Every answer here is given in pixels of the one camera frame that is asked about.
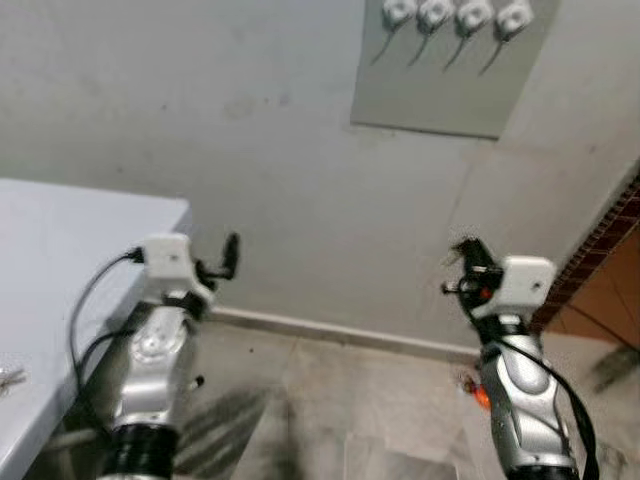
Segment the gray wall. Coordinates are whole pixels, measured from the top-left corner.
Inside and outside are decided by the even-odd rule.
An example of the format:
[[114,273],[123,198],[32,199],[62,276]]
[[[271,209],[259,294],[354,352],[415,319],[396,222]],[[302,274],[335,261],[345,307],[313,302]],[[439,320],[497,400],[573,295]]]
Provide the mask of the gray wall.
[[637,0],[563,0],[497,142],[349,125],[363,4],[0,4],[0,175],[180,195],[225,305],[474,344],[461,233],[567,258],[640,153]]

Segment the marble floor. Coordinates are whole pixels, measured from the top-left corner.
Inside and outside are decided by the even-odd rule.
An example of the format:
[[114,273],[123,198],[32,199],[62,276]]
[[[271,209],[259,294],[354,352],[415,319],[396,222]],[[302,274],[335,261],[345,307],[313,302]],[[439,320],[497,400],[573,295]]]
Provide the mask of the marble floor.
[[[205,384],[189,398],[175,462],[180,477],[504,478],[488,413],[458,385],[469,367],[219,323],[203,325],[199,342],[193,374],[204,375]],[[640,478],[637,371],[596,395],[589,371],[610,345],[549,335],[546,346],[591,411],[601,478]],[[96,374],[99,398],[114,391],[117,379],[100,376],[121,370],[116,357]],[[90,447],[83,448],[72,454],[76,480],[95,478],[91,466],[99,449],[94,447],[92,456]],[[35,470],[29,480],[39,478]],[[54,478],[51,470],[46,478]]]

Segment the gray panel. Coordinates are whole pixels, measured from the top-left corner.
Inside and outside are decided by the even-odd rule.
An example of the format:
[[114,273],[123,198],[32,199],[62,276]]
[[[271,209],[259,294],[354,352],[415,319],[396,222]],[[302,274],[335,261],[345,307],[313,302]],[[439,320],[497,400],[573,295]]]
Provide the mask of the gray panel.
[[[450,20],[424,44],[415,20],[390,34],[382,22],[383,0],[367,0],[364,36],[351,121],[457,135],[497,138],[529,76],[559,0],[532,1],[527,29],[498,48],[493,25],[461,39]],[[496,0],[498,11],[509,0]]]

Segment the power cord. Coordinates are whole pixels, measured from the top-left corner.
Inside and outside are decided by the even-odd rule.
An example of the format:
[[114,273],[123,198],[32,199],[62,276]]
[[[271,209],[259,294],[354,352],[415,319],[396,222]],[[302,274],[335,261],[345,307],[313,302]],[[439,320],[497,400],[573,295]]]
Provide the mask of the power cord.
[[[464,277],[458,283],[459,288],[464,287],[464,283],[467,281]],[[465,302],[463,301],[463,296],[465,295],[464,290],[459,289],[459,293],[457,295],[458,302],[462,307],[462,310],[465,312],[467,317],[471,323],[476,326],[478,324],[478,319],[473,316],[471,310],[467,307]],[[587,459],[584,466],[584,472],[582,474],[582,480],[598,480],[600,478],[600,468],[598,466],[598,459],[596,457],[596,434],[593,428],[593,423],[591,422],[591,417],[589,417],[589,413],[587,412],[584,403],[580,400],[580,397],[575,392],[575,390],[571,387],[569,382],[558,372],[556,372],[553,368],[546,365],[542,360],[536,358],[528,352],[512,345],[509,342],[505,342],[501,338],[492,336],[491,341],[502,345],[510,350],[513,350],[520,355],[531,360],[533,363],[542,368],[545,372],[551,375],[560,386],[564,389],[564,391],[569,396],[569,400],[571,402],[571,409],[573,410],[573,416],[576,419],[576,425],[578,427],[578,432],[580,434],[580,439],[582,440],[582,444],[584,445],[585,452],[587,454]]]
[[80,297],[76,301],[73,310],[71,311],[71,318],[69,320],[67,337],[68,337],[68,346],[69,346],[69,355],[71,356],[71,363],[73,366],[73,373],[76,381],[76,390],[78,395],[78,401],[82,405],[86,415],[87,420],[91,424],[92,428],[94,428],[103,438],[109,439],[111,434],[109,430],[105,427],[104,423],[100,420],[100,417],[96,413],[93,405],[91,404],[89,397],[86,394],[84,388],[84,378],[83,373],[90,356],[93,354],[95,349],[101,343],[115,338],[117,336],[123,336],[127,331],[120,330],[117,332],[108,333],[106,335],[102,335],[101,337],[94,340],[86,352],[82,356],[82,360],[78,361],[78,353],[77,353],[77,345],[76,345],[76,328],[78,325],[78,319],[80,317],[80,312],[82,311],[84,305],[86,304],[89,296],[95,289],[96,285],[100,282],[100,280],[116,265],[125,260],[131,260],[135,263],[144,262],[144,254],[142,248],[137,247],[132,250],[129,250],[122,255],[119,255],[116,258],[113,258],[108,263],[106,263],[102,268],[100,268],[93,277],[87,282],[85,287],[83,288]]

